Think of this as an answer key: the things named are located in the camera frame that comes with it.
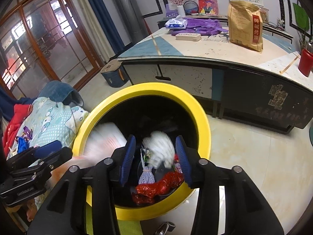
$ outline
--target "yellow rim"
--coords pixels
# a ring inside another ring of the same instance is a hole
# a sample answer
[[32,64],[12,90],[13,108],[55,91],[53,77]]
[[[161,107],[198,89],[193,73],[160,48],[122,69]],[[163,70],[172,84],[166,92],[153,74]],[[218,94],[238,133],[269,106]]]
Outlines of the yellow rim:
[[[185,90],[165,83],[142,83],[124,88],[101,102],[89,114],[82,124],[73,145],[73,155],[82,154],[87,138],[97,122],[110,109],[119,103],[133,97],[156,95],[167,97],[180,104],[192,117],[198,132],[198,152],[202,158],[209,159],[211,150],[211,131],[207,116],[198,101]],[[86,201],[91,205],[91,188],[87,190]],[[117,219],[119,220],[146,220],[164,215],[176,208],[192,193],[184,182],[174,193],[164,200],[151,206],[142,208],[124,208],[115,206]]]

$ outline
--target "metal pipe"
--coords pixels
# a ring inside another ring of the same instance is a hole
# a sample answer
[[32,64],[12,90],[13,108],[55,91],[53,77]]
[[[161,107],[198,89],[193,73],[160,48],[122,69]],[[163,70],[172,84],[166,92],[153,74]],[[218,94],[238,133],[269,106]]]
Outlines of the metal pipe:
[[131,41],[136,44],[148,36],[148,31],[136,0],[113,0],[121,14]]

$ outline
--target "red cup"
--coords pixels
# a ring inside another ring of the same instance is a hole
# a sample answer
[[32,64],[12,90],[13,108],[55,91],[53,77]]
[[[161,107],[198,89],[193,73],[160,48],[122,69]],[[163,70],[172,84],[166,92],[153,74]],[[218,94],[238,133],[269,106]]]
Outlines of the red cup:
[[303,75],[308,77],[313,66],[313,54],[304,48],[301,52],[301,59],[298,69]]

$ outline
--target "beige curtain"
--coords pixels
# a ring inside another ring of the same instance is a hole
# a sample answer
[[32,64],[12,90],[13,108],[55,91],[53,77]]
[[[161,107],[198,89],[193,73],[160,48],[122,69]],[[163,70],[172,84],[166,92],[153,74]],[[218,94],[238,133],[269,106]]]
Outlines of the beige curtain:
[[108,62],[115,53],[103,32],[88,0],[72,0],[85,30],[102,60]]

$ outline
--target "drawer handle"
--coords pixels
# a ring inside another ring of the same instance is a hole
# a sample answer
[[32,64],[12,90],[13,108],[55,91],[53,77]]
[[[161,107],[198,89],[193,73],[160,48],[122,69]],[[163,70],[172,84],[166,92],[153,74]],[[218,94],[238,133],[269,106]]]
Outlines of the drawer handle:
[[171,78],[169,77],[163,77],[163,76],[156,76],[157,80],[165,80],[165,81],[171,81]]

